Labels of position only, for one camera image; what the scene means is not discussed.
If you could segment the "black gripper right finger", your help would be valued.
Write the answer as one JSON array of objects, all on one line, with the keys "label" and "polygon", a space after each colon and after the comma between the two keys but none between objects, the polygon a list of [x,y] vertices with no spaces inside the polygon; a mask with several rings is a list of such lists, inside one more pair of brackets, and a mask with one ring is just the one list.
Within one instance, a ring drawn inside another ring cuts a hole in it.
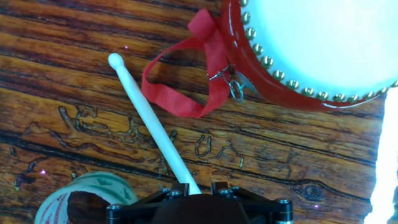
[{"label": "black gripper right finger", "polygon": [[249,223],[293,224],[293,203],[288,198],[271,200],[227,182],[213,182],[211,194],[237,202]]}]

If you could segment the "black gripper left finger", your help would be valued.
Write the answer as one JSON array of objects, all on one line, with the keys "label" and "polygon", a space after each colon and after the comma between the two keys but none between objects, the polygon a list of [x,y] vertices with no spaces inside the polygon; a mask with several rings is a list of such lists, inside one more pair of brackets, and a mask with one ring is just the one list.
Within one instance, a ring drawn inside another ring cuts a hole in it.
[{"label": "black gripper left finger", "polygon": [[171,188],[156,191],[130,205],[112,204],[106,209],[107,224],[128,224],[148,221],[153,218],[157,209],[169,200],[189,196],[189,184],[173,184]]}]

